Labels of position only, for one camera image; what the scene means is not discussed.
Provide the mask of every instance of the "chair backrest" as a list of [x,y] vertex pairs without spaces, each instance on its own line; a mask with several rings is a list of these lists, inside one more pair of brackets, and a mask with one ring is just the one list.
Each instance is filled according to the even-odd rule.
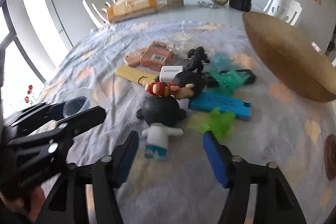
[[107,14],[104,10],[111,7],[117,0],[83,0],[83,5],[97,27],[108,23]]
[[295,26],[299,23],[302,7],[295,0],[268,0],[264,12]]

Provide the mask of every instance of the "screw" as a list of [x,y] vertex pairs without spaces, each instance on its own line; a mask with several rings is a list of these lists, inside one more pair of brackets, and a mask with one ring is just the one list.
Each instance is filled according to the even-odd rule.
[[67,125],[68,125],[68,123],[67,123],[67,122],[64,122],[64,123],[61,123],[61,124],[58,126],[58,128],[59,128],[59,129],[63,129],[63,128],[65,128]]
[[48,153],[52,154],[58,148],[58,143],[52,143],[48,148]]
[[75,169],[76,167],[77,167],[77,165],[76,165],[74,162],[71,162],[71,163],[68,164],[68,168],[69,168],[69,170],[73,170],[73,169]]
[[277,164],[276,164],[275,162],[270,161],[270,162],[268,163],[268,167],[275,169],[275,168],[277,168],[278,166],[277,166]]
[[242,158],[241,158],[240,156],[233,156],[233,157],[232,157],[232,160],[233,160],[234,162],[241,162],[241,161],[242,161]]
[[111,160],[112,160],[112,157],[111,157],[111,156],[104,156],[104,157],[101,158],[101,161],[102,161],[102,162],[109,162],[109,161],[111,161]]

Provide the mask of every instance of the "crumpled plastic wrapper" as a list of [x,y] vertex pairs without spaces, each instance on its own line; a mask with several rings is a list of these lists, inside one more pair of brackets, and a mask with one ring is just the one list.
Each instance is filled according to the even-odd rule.
[[126,19],[153,14],[166,7],[157,0],[118,0],[110,8],[106,9],[110,23]]

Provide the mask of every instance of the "wooden bowl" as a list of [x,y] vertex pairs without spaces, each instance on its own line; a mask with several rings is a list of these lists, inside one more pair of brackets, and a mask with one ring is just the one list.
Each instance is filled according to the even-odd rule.
[[265,65],[287,87],[316,102],[336,99],[336,70],[290,24],[263,13],[243,14],[247,36]]

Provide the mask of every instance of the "barcode label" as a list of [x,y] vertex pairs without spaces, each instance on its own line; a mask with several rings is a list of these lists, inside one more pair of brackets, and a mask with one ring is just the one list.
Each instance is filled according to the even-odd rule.
[[156,55],[156,54],[153,54],[151,59],[157,60],[157,61],[160,61],[160,62],[164,62],[166,60],[166,58],[164,56]]

